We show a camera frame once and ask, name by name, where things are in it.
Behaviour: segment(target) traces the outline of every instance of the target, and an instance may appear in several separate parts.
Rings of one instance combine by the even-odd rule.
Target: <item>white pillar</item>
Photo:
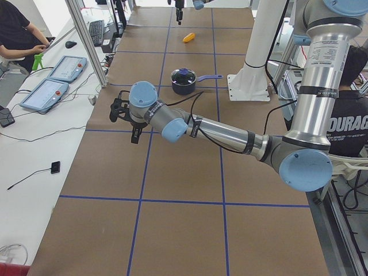
[[[231,101],[269,101],[265,68],[277,26],[287,0],[260,0],[246,63],[237,75],[228,75]]]

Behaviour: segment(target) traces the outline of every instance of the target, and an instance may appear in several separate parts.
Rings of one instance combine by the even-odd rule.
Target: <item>person's arm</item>
[[[28,32],[37,37],[38,40],[40,40],[44,45],[49,45],[47,38],[44,36],[43,33],[41,33],[41,31],[35,25],[29,23],[29,25],[25,28],[27,29]]]
[[[24,56],[35,55],[37,53],[42,53],[46,50],[45,45],[37,45],[32,49],[27,50],[10,50],[5,48],[4,45],[0,45],[0,56],[5,57],[6,59],[17,59],[23,58]]]

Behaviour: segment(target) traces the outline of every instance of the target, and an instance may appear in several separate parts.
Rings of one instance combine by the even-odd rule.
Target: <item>black t-shirt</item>
[[[7,49],[32,49],[42,44],[25,27],[29,20],[10,2],[0,0],[0,45]]]
[[[368,139],[368,98],[355,90],[339,91],[327,139],[331,154],[358,157]]]

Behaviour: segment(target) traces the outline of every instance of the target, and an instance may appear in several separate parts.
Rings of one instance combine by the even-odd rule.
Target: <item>pot lid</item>
[[[190,85],[195,79],[196,74],[187,68],[176,69],[171,73],[171,81],[177,85]]]

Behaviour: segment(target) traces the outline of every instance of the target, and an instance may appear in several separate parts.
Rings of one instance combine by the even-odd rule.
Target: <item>computer mouse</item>
[[[74,47],[74,46],[76,46],[76,42],[74,42],[74,41],[67,41],[67,42],[65,42],[65,47],[67,49],[70,49],[71,47]]]

